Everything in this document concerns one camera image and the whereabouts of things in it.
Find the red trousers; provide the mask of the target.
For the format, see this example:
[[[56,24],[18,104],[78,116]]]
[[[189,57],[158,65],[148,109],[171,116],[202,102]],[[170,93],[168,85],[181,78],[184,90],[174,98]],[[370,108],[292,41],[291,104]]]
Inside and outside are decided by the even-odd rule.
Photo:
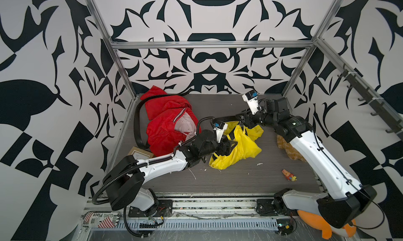
[[[154,96],[158,97],[145,103],[149,119],[147,136],[151,152],[160,157],[195,136],[198,119],[188,100],[179,95],[169,96],[157,86],[147,91],[141,100]]]

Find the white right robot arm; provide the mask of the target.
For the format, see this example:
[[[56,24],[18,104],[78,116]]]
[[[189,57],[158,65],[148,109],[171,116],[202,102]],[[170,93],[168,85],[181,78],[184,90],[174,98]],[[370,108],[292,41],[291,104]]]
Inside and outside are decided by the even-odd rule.
[[[312,125],[290,113],[286,98],[259,99],[252,91],[242,95],[248,109],[236,115],[244,125],[272,127],[295,148],[325,186],[323,193],[286,188],[275,194],[275,207],[318,215],[341,229],[365,212],[377,196],[371,185],[362,185],[335,159],[318,139]]]

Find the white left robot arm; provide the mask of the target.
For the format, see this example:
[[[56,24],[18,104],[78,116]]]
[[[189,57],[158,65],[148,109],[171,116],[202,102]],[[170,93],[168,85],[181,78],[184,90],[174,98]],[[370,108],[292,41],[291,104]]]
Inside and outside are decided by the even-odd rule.
[[[159,201],[152,189],[143,184],[172,172],[180,172],[205,161],[215,152],[230,153],[237,142],[224,139],[228,122],[235,116],[208,117],[212,129],[203,130],[194,137],[177,145],[173,153],[152,159],[137,160],[132,155],[123,158],[103,179],[102,187],[92,197],[92,204],[110,204],[117,211],[127,207],[136,209],[144,216],[154,215]]]

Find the black belt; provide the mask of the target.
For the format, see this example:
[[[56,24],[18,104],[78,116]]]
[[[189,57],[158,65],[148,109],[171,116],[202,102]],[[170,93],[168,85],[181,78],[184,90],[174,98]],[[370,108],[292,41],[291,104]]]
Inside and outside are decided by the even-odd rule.
[[[136,106],[135,111],[134,111],[134,119],[133,119],[133,135],[134,135],[134,139],[135,142],[137,144],[138,148],[141,148],[143,150],[147,150],[150,148],[150,145],[148,144],[148,142],[144,143],[141,137],[141,128],[140,128],[140,112],[141,109],[143,107],[144,104],[146,104],[146,102],[152,100],[152,99],[157,99],[157,98],[163,98],[163,97],[170,97],[170,96],[180,96],[180,97],[184,97],[188,94],[190,94],[190,90],[184,92],[184,93],[180,93],[180,94],[164,94],[164,95],[155,95],[155,96],[151,96],[148,98],[145,98],[144,100],[141,100],[139,102],[139,104]]]
[[[212,127],[214,122],[224,122],[228,124],[227,130],[224,132],[222,139],[229,139],[235,141],[235,133],[238,130],[240,135],[249,136],[249,128],[244,126],[235,116],[219,117],[213,119]]]

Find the yellow trousers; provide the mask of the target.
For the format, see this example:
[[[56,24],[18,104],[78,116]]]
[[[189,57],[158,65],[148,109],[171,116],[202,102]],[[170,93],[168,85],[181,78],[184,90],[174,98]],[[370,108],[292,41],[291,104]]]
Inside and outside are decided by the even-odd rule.
[[[228,154],[213,153],[209,166],[217,170],[224,170],[240,160],[255,158],[262,151],[255,142],[263,135],[264,130],[261,126],[256,125],[250,129],[238,121],[227,122],[227,125],[224,139],[235,141],[237,144]]]

